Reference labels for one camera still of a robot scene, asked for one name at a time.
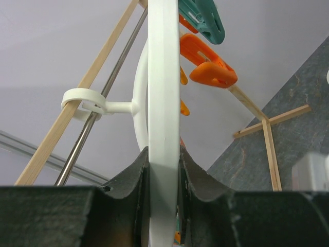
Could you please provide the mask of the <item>white round clip hanger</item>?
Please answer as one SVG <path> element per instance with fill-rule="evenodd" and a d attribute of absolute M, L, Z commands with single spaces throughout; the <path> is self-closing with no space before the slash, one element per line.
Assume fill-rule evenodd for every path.
<path fill-rule="evenodd" d="M 74 118 L 131 113 L 141 153 L 109 181 L 92 190 L 80 246 L 172 246 L 178 209 L 186 246 L 236 246 L 229 189 L 209 176 L 180 145 L 178 1 L 149 1 L 148 38 L 141 53 L 131 102 L 110 102 L 75 88 L 61 105 L 82 101 Z"/>

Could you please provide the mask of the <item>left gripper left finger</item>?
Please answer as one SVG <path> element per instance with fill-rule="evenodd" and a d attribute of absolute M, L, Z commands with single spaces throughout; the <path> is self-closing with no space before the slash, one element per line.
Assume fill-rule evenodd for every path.
<path fill-rule="evenodd" d="M 107 232 L 111 246 L 148 246 L 150 227 L 149 149 L 100 189 L 111 203 Z"/>

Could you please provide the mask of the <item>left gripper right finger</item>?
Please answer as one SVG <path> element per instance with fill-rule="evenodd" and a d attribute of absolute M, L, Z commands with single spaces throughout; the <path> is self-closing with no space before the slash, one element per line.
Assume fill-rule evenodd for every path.
<path fill-rule="evenodd" d="M 185 246 L 233 246 L 228 196 L 232 190 L 199 166 L 180 147 L 178 217 Z"/>

